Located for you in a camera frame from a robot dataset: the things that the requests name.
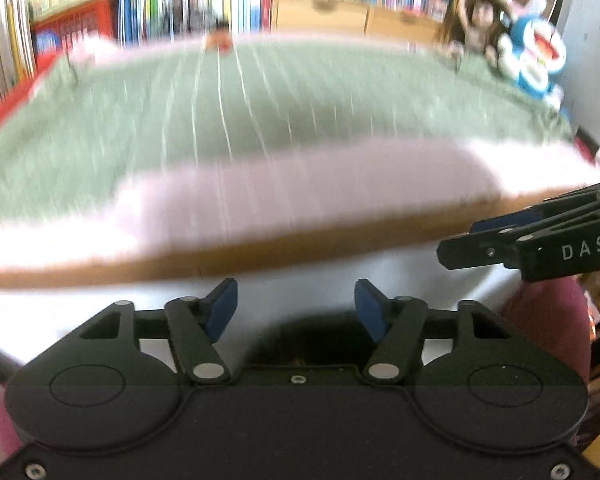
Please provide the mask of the red plastic crate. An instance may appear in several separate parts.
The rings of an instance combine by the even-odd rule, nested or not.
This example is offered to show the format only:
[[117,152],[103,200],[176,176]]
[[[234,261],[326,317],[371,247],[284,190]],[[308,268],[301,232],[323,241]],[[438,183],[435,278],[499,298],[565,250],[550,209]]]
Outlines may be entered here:
[[87,37],[114,39],[116,25],[114,0],[77,1],[35,16],[31,26],[35,62],[40,64]]

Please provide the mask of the long-haired doll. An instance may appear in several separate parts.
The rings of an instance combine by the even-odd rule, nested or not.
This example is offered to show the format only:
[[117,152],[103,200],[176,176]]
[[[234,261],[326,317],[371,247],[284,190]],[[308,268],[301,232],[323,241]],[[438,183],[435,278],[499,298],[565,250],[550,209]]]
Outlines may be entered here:
[[457,0],[446,11],[438,50],[459,63],[466,54],[482,56],[498,67],[498,42],[509,34],[512,0]]

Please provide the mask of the green checked cloth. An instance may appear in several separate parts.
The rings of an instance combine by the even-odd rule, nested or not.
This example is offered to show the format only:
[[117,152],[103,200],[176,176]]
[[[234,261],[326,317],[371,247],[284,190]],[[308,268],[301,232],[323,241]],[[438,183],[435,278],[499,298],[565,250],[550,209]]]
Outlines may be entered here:
[[62,56],[0,125],[0,222],[88,211],[124,178],[180,162],[368,136],[541,144],[570,132],[475,55],[298,39]]

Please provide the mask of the blue Doraemon plush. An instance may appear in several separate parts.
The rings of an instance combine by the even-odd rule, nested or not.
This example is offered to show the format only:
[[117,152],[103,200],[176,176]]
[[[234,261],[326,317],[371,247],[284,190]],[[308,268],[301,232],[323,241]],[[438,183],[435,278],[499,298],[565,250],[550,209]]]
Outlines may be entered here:
[[543,12],[547,0],[529,0],[498,37],[498,71],[519,90],[559,112],[564,90],[554,77],[567,62],[567,49]]

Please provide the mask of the magenta striped clothing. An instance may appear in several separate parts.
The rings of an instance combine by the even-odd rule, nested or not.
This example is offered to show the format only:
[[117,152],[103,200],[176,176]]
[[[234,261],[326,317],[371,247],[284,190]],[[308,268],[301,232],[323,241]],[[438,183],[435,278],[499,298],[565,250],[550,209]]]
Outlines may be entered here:
[[502,318],[587,384],[591,373],[588,302],[575,278],[526,283],[509,298]]

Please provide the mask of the wooden desk edge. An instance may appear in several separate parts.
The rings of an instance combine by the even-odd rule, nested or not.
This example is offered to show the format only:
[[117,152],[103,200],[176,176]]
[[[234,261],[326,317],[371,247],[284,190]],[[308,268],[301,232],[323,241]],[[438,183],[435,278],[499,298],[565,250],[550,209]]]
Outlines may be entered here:
[[242,244],[167,252],[117,263],[61,266],[53,270],[0,272],[0,289],[48,289],[158,282],[178,278],[226,278],[298,264],[368,255],[464,233],[472,222],[509,214],[565,192],[564,188],[502,200],[479,200],[455,208],[276,235]]

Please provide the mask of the pink blanket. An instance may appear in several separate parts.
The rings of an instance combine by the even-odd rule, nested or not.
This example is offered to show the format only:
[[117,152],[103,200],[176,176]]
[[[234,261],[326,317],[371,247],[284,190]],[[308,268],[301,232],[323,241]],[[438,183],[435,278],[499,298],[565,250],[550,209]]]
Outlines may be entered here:
[[[235,46],[298,39],[411,46],[310,35],[242,36]],[[54,63],[62,56],[120,62],[135,51],[191,46],[221,53],[200,39],[122,48],[88,38]],[[368,136],[227,162],[180,162],[124,178],[111,200],[91,210],[0,222],[0,272],[125,262],[598,182],[600,163],[584,158],[572,130],[566,140],[541,144]]]

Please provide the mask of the wooden drawer shelf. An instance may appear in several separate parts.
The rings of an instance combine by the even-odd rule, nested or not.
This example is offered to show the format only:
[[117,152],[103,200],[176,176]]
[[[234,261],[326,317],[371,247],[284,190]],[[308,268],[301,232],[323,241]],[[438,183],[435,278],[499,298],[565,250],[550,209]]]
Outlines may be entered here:
[[349,0],[277,0],[272,29],[328,32],[431,44],[441,24],[422,14]]

